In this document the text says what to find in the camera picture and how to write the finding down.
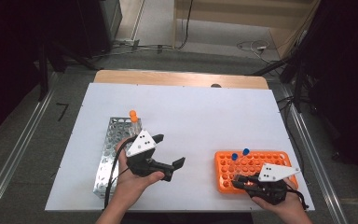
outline black cable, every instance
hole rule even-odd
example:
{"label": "black cable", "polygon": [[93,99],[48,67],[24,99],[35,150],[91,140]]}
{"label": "black cable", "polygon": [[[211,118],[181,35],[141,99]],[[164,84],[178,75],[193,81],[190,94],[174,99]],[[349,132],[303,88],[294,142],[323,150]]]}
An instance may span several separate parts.
{"label": "black cable", "polygon": [[116,176],[115,179],[112,180],[112,185],[113,185],[113,183],[115,183],[115,181],[118,179],[119,176],[121,176],[128,170],[130,170],[130,167],[127,167],[127,169],[123,170],[120,174],[118,174],[118,176]]}
{"label": "black cable", "polygon": [[109,204],[109,196],[110,196],[110,189],[112,188],[112,185],[113,185],[113,172],[115,171],[115,168],[116,168],[116,165],[117,165],[117,162],[118,162],[118,157],[121,153],[121,151],[123,150],[123,148],[128,144],[128,143],[131,143],[133,141],[135,141],[136,137],[138,135],[135,135],[131,138],[128,138],[126,139],[123,144],[121,144],[120,148],[117,150],[117,153],[116,153],[116,156],[115,156],[115,159],[113,160],[113,166],[112,166],[112,170],[110,172],[110,176],[109,176],[109,181],[107,183],[107,187],[106,187],[106,191],[105,191],[105,199],[104,199],[104,208],[107,207],[107,205]]}
{"label": "black cable", "polygon": [[313,8],[310,10],[310,13],[308,14],[307,18],[305,19],[304,23],[298,28],[298,30],[289,38],[287,39],[283,44],[281,44],[279,47],[277,47],[277,49],[280,49],[282,46],[286,45],[287,43],[289,43],[289,41],[291,41],[297,34],[298,32],[304,28],[304,26],[307,24],[309,18],[310,18],[310,15],[312,14],[312,12],[314,11],[314,9],[316,8],[318,4],[315,4],[313,6]]}
{"label": "black cable", "polygon": [[294,194],[296,194],[296,195],[300,198],[300,201],[301,201],[301,204],[302,204],[302,206],[303,206],[304,211],[306,211],[307,208],[309,208],[309,207],[305,204],[304,195],[303,195],[300,191],[295,190],[295,189],[288,189],[287,192],[294,193]]}
{"label": "black cable", "polygon": [[190,15],[191,15],[191,8],[192,7],[193,7],[193,0],[191,0],[190,8],[188,9],[185,40],[183,41],[182,45],[179,48],[175,48],[175,49],[182,49],[185,46],[185,44],[187,43],[187,39],[188,39],[188,23],[190,21]]}
{"label": "black cable", "polygon": [[289,109],[287,109],[287,107],[285,108],[285,115],[284,115],[285,116],[285,127],[286,127],[287,132],[289,132],[290,136],[292,137],[293,142],[295,143],[295,146],[296,146],[296,149],[297,149],[297,152],[298,152],[298,156],[299,156],[299,158],[301,160],[301,172],[304,175],[305,174],[304,158],[303,158],[303,155],[302,155],[302,153],[300,151],[300,148],[299,148],[299,146],[297,144],[297,141],[296,141],[295,137],[293,136],[292,132],[290,131],[289,125],[288,125],[288,118],[287,117],[289,115],[289,111],[290,111],[290,108],[292,107],[292,104],[293,104],[293,101],[291,100],[290,104],[288,106]]}

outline white table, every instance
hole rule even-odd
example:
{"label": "white table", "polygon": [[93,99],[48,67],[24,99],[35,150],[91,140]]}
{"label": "white table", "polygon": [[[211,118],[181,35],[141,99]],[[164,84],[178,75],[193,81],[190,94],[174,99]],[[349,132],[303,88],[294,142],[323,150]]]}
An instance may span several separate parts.
{"label": "white table", "polygon": [[[171,182],[149,187],[133,211],[254,211],[243,195],[217,191],[213,154],[217,150],[282,150],[299,167],[279,109],[269,90],[91,83],[62,158],[47,211],[101,211],[92,193],[110,117],[138,112],[152,135],[163,133],[154,159],[171,163],[186,157]],[[302,175],[299,190],[314,210]]]}

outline wire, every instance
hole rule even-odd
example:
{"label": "wire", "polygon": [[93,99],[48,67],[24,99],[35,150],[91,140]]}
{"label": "wire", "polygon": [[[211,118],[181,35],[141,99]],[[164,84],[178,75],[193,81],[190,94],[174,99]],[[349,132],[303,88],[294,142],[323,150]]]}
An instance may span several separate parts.
{"label": "wire", "polygon": [[300,158],[301,173],[302,173],[302,175],[304,175],[305,174],[304,158],[303,158],[302,152],[300,151],[300,148],[297,144],[297,141],[296,141],[295,137],[293,136],[292,132],[290,131],[289,125],[288,125],[288,115],[289,115],[290,108],[292,106],[294,97],[289,96],[289,97],[283,98],[283,99],[277,101],[277,103],[283,102],[285,100],[287,100],[288,102],[286,103],[286,105],[284,107],[280,108],[280,111],[283,110],[283,113],[284,113],[284,127],[286,128],[286,131],[289,133],[290,137],[293,139],[293,142],[296,146],[296,150],[298,152],[298,157]]}
{"label": "wire", "polygon": [[115,183],[115,181],[117,180],[117,178],[118,178],[119,176],[121,176],[122,174],[124,174],[124,173],[125,173],[126,171],[128,171],[128,170],[130,170],[130,167],[127,167],[127,169],[123,170],[120,174],[118,174],[118,176],[116,176],[115,179],[112,180],[112,185],[113,185],[113,183]]}
{"label": "wire", "polygon": [[310,10],[310,13],[308,14],[307,18],[305,19],[304,23],[296,30],[296,32],[290,36],[289,39],[287,39],[283,44],[281,44],[279,47],[277,47],[277,49],[280,49],[282,46],[286,45],[287,43],[289,43],[289,41],[291,41],[293,38],[295,38],[295,36],[298,35],[298,33],[304,28],[304,26],[307,24],[307,22],[310,19],[310,15],[314,12],[316,6],[318,4],[313,5],[312,9]]}
{"label": "wire", "polygon": [[187,43],[187,39],[188,39],[188,23],[190,22],[190,15],[191,15],[191,8],[192,7],[193,7],[193,0],[191,0],[190,8],[188,9],[185,40],[183,41],[182,45],[179,48],[175,48],[175,49],[182,49],[185,46],[185,44]]}
{"label": "wire", "polygon": [[118,157],[120,156],[121,151],[123,150],[123,148],[130,142],[135,141],[136,137],[138,135],[135,135],[131,138],[126,139],[123,144],[121,144],[121,146],[118,148],[115,159],[113,160],[113,165],[112,165],[112,170],[110,172],[110,176],[109,176],[109,181],[107,183],[107,187],[106,187],[106,191],[105,191],[105,199],[104,199],[104,208],[107,207],[107,205],[109,204],[109,196],[110,196],[110,189],[112,188],[113,185],[113,172],[115,171],[117,162],[118,162]]}
{"label": "wire", "polygon": [[292,187],[290,187],[290,185],[288,185],[288,184],[286,184],[286,185],[287,185],[287,187],[290,188],[290,189],[287,190],[287,192],[292,192],[292,193],[296,194],[296,195],[300,198],[300,201],[301,201],[301,204],[302,204],[302,206],[303,206],[304,211],[306,211],[307,208],[309,208],[309,206],[307,206],[307,205],[305,204],[304,195],[303,195],[300,191],[295,190],[295,189],[293,189]]}

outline human hand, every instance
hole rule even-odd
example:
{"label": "human hand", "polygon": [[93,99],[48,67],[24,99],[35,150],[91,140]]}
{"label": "human hand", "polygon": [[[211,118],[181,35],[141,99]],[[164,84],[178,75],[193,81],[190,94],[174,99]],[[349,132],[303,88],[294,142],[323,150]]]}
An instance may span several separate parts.
{"label": "human hand", "polygon": [[[127,139],[123,139],[117,144],[116,151],[125,140]],[[127,156],[125,152],[121,152],[118,155],[118,173],[121,175],[117,178],[115,193],[97,223],[119,223],[126,211],[138,201],[145,189],[164,178],[162,172],[140,177],[127,169]]]}
{"label": "human hand", "polygon": [[[286,182],[286,184],[290,186],[290,188],[296,189],[295,183],[293,183],[289,179],[285,178],[284,182]],[[257,203],[261,208],[275,213],[286,224],[312,223],[310,221],[310,218],[305,213],[298,196],[293,192],[287,192],[286,199],[277,205],[267,203],[259,197],[253,197],[252,201]]]}

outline test tube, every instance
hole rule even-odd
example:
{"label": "test tube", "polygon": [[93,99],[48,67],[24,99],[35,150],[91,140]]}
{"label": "test tube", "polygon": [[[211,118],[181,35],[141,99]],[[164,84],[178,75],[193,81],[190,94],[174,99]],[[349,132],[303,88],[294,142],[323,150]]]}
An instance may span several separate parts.
{"label": "test tube", "polygon": [[139,124],[138,117],[136,116],[136,111],[130,111],[130,119],[131,119],[131,128],[130,128],[130,135],[136,135],[141,132],[141,125]]}

